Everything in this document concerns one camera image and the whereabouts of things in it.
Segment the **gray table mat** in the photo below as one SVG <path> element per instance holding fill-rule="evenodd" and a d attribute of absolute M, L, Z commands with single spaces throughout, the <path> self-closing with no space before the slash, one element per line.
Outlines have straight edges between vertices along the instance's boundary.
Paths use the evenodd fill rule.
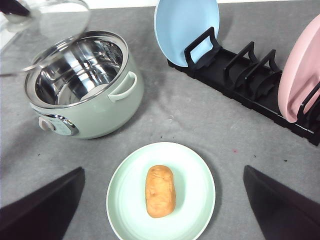
<path fill-rule="evenodd" d="M 24 94 L 24 79 L 1 79 L 1 205 L 82 166 L 86 183 L 64 239 L 115 240 L 106 217 L 112 174 L 134 150 L 162 141 L 193 149 L 213 174 L 216 205 L 201 240 L 264 239 L 243 184 L 245 165 L 320 203 L 320 148 L 168 67 L 154 36 L 154 10 L 92 11 L 89 30 L 121 35 L 145 82 L 138 111 L 112 134 L 78 140 L 42 131 Z M 238 52 L 255 41 L 258 57 L 276 49 L 276 62 L 283 68 L 303 29 L 320 13 L 320 4 L 318 0 L 226 3 L 219 10 L 218 40 L 224 48 Z"/>

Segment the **plate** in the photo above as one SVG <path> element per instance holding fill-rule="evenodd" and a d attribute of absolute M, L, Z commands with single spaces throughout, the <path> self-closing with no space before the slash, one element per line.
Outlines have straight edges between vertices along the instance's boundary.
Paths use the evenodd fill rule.
<path fill-rule="evenodd" d="M 278 91 L 281 114 L 295 123 L 302 102 L 320 82 L 320 15 L 296 41 L 283 69 Z M 320 95 L 318 90 L 304 108 L 308 112 Z"/>
<path fill-rule="evenodd" d="M 216 0 L 160 0 L 154 13 L 154 33 L 163 54 L 175 65 L 187 67 L 185 48 L 210 27 L 218 36 L 220 24 Z M 196 63 L 213 45 L 207 37 L 191 51 Z"/>
<path fill-rule="evenodd" d="M 148 215 L 145 200 L 149 168 L 165 165 L 173 172 L 174 211 Z M 204 160 L 186 146 L 158 142 L 130 154 L 116 169 L 106 194 L 110 225 L 121 240 L 195 240 L 205 230 L 216 200 L 215 183 Z"/>

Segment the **black object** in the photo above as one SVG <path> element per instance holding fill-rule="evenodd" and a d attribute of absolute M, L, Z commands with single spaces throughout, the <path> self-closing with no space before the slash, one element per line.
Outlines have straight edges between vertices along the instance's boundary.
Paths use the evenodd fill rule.
<path fill-rule="evenodd" d="M 320 204 L 248 165 L 243 182 L 266 240 L 320 239 Z"/>
<path fill-rule="evenodd" d="M 0 1 L 0 10 L 4 14 L 15 14 L 19 16 L 29 16 L 30 11 L 22 6 L 16 0 L 1 0 Z"/>
<path fill-rule="evenodd" d="M 207 37 L 210 37 L 213 48 L 194 63 L 191 51 Z M 215 30 L 210 27 L 185 48 L 184 55 L 188 67 L 177 66 L 169 60 L 168 64 L 317 146 L 320 143 L 320 97 L 306 114 L 304 108 L 320 88 L 320 83 L 301 104 L 298 121 L 288 122 L 278 107 L 282 71 L 275 63 L 276 50 L 271 50 L 259 61 L 254 53 L 254 45 L 253 41 L 250 42 L 238 54 L 228 51 L 219 45 L 215 38 Z"/>
<path fill-rule="evenodd" d="M 85 170 L 78 167 L 0 209 L 1 240 L 61 240 L 78 207 Z"/>

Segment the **light green plate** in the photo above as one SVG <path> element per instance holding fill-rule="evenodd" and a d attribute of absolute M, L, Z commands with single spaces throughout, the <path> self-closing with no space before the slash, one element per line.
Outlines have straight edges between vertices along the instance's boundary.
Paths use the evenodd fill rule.
<path fill-rule="evenodd" d="M 174 211 L 148 215 L 145 184 L 149 168 L 165 165 L 173 172 Z M 214 211 L 215 183 L 203 159 L 186 146 L 158 142 L 131 153 L 116 169 L 106 194 L 111 227 L 121 240 L 195 240 Z"/>

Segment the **stainless steel inner pot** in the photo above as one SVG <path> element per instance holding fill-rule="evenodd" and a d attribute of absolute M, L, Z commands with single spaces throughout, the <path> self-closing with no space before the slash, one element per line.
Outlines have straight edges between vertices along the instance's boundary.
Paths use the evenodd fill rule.
<path fill-rule="evenodd" d="M 76 41 L 71 39 L 38 56 L 35 63 L 56 55 L 54 61 L 27 75 L 25 91 L 36 106 L 56 108 L 85 102 L 110 87 L 126 67 L 129 51 L 120 36 L 88 31 Z"/>

